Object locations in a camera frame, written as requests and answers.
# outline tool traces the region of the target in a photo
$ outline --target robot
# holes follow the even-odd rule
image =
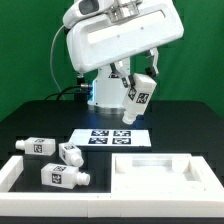
[[[156,88],[157,47],[182,37],[172,0],[77,0],[63,17],[67,47],[81,75],[98,69],[90,110],[124,113],[131,125]],[[130,74],[130,57],[146,52],[149,75]]]

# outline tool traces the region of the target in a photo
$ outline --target dark green wall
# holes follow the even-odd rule
[[[181,40],[159,48],[155,100],[197,100],[224,117],[224,1],[176,0],[184,23]],[[52,39],[73,0],[0,1],[0,120],[22,103],[57,92],[50,76]],[[136,72],[147,60],[134,58]],[[75,82],[65,38],[55,49],[55,75],[65,88]]]

